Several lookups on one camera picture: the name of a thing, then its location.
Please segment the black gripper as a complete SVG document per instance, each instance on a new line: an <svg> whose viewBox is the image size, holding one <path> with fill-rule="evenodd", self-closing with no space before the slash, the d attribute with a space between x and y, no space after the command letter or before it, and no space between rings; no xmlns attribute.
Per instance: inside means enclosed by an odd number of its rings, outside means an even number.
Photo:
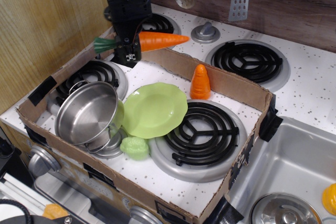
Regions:
<svg viewBox="0 0 336 224"><path fill-rule="evenodd" d="M138 45L138 34L141 31L143 18L126 20L112 16L112 24L117 35L115 39L122 42L122 48L115 49L110 61L123 63L124 66L134 68L141 60L141 49Z"/></svg>

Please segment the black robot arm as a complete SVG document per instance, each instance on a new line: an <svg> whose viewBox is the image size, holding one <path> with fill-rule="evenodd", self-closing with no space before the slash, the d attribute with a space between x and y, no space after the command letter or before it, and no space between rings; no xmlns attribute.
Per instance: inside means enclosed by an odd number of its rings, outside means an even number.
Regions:
<svg viewBox="0 0 336 224"><path fill-rule="evenodd" d="M133 68L141 60L139 33L152 17L151 0L107 0L106 13L117 33L115 63Z"/></svg>

